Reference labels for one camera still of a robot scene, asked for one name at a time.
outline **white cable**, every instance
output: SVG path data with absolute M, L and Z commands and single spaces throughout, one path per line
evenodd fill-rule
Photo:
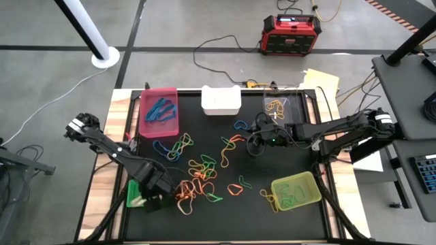
M 21 133 L 22 129 L 25 127 L 25 125 L 38 113 L 40 112 L 40 110 L 44 109 L 47 105 L 50 105 L 62 98 L 64 98 L 65 96 L 69 95 L 71 92 L 73 92 L 74 89 L 76 89 L 79 85 L 81 85 L 84 81 L 88 80 L 89 78 L 93 78 L 96 75 L 102 74 L 104 73 L 108 68 L 104 69 L 103 71 L 100 71 L 98 73 L 95 73 L 89 77 L 83 78 L 80 82 L 78 82 L 71 90 L 69 90 L 68 92 L 66 92 L 65 94 L 61 95 L 60 97 L 58 97 L 57 99 L 54 99 L 50 102 L 48 102 L 47 104 L 41 106 L 38 110 L 36 110 L 26 121 L 24 121 L 24 123 L 21 125 L 21 128 L 8 140 L 6 140 L 4 143 L 2 143 L 1 146 L 6 145 L 7 143 L 9 143 L 11 140 L 13 140 L 19 133 Z

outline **pink plastic bin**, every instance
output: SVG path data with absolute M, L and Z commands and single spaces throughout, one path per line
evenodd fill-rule
M 160 99 L 169 99 L 176 105 L 176 117 L 163 122 L 146 122 L 145 115 Z M 178 135 L 178 99 L 176 88 L 149 88 L 141 93 L 139 134 L 146 138 Z

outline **wooden table frame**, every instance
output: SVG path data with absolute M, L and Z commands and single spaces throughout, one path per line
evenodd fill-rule
M 139 100 L 131 99 L 138 97 L 139 92 L 140 91 L 131 89 L 114 90 L 106 126 L 104 129 L 105 135 L 112 140 L 116 142 L 125 141 L 126 132 L 130 135 L 136 134 L 135 130 L 136 123 L 138 122 Z M 323 98 L 322 94 L 318 95 L 318 91 L 317 98 Z M 330 113 L 328 111 L 326 102 L 321 99 L 317 99 L 316 101 L 317 103 L 313 104 L 312 100 L 307 100 L 311 123 L 316 123 L 317 121 L 325 122 L 330 120 Z M 328 97 L 328 105 L 330 106 L 332 117 L 334 119 L 339 118 L 339 112 L 334 98 Z M 349 160 L 349 155 L 342 152 L 339 158 Z M 95 168 L 107 163 L 108 161 L 109 158 L 106 155 L 99 155 L 95 162 Z M 121 170 L 121 166 L 117 166 L 115 163 L 113 163 L 109 164 L 105 168 L 99 170 L 99 172 L 97 172 L 95 175 L 91 176 L 87 197 L 85 199 L 82 215 L 76 231 L 75 240 L 84 239 L 90 235 L 108 211 L 111 203 L 114 201 L 114 197 L 116 196 L 113 194 L 119 193 L 119 191 L 123 188 L 127 177 L 125 172 Z M 352 165 L 337 161 L 328 166 L 326 173 L 327 174 L 323 175 L 323 180 L 326 186 L 330 190 L 335 190 L 332 192 L 332 194 L 339 200 L 343 211 L 347 214 L 349 219 L 359 229 L 359 231 L 369 237 L 369 229 L 367 226 L 366 217 L 364 215 L 362 202 L 360 200 L 360 194 L 358 192 L 357 182 L 356 178 L 354 177 Z M 340 224 L 338 226 L 339 219 L 334 215 L 330 205 L 328 205 L 326 202 L 325 205 L 327 205 L 328 219 L 330 221 L 329 225 L 332 231 L 330 236 L 332 238 L 344 238 L 345 236 L 350 238 L 348 233 L 344 233 L 343 226 Z M 111 230 L 112 232 L 105 233 L 101 239 L 115 239 L 119 235 L 123 236 L 123 234 L 119 234 L 119 227 L 121 222 L 123 222 L 121 221 L 123 207 L 125 207 L 125 205 L 120 207 L 114 219 L 113 225 L 109 226 L 108 228 L 108 230 Z

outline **yellow-green plastic bin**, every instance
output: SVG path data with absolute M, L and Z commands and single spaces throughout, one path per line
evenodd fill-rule
M 309 171 L 274 180 L 271 183 L 271 191 L 281 211 L 321 200 L 320 190 Z

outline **gray concrete floor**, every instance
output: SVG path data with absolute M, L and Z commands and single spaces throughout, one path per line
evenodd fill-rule
M 82 2 L 111 46 L 127 44 L 139 0 Z M 333 3 L 317 3 L 323 16 L 332 15 L 337 7 Z M 300 0 L 295 7 L 309 13 L 310 3 Z M 135 46 L 195 47 L 207 39 L 234 34 L 242 46 L 253 47 L 260 38 L 263 19 L 278 13 L 274 0 L 148 0 Z M 363 0 L 344 1 L 338 17 L 322 23 L 322 28 L 315 45 L 318 49 L 393 50 L 411 35 Z M 0 3 L 0 45 L 83 46 L 84 43 L 54 1 L 4 0 Z M 223 40 L 211 46 L 236 45 L 232 40 Z M 340 77 L 339 88 L 346 91 L 369 75 L 374 56 L 311 54 L 296 58 L 199 53 L 198 62 L 224 69 L 237 80 L 253 78 L 279 84 L 299 84 L 301 71 L 311 68 Z M 38 107 L 98 71 L 90 63 L 90 52 L 0 50 L 0 57 L 0 136 L 5 139 Z M 31 240 L 32 244 L 73 240 L 95 155 L 86 145 L 66 140 L 65 126 L 79 112 L 93 113 L 104 123 L 119 67 L 120 63 L 44 109 L 7 145 L 15 151 L 29 144 L 41 144 L 45 148 L 41 162 L 57 166 L 55 175 L 41 175 L 33 180 L 31 198 L 20 213 L 14 244 L 23 240 Z M 222 74 L 196 67 L 191 53 L 134 52 L 123 88 L 143 88 L 145 82 L 153 87 L 179 88 L 231 85 Z M 377 87 L 373 92 L 383 96 L 373 107 L 381 106 L 391 112 L 382 88 Z M 351 96 L 339 108 L 341 115 L 354 113 L 361 97 L 362 93 Z M 433 230 L 434 227 L 422 222 L 416 208 L 401 212 L 386 207 L 386 200 L 396 197 L 391 186 L 360 188 L 374 238 L 420 244 L 431 244 L 435 239 L 434 234 L 419 232 L 422 227 Z

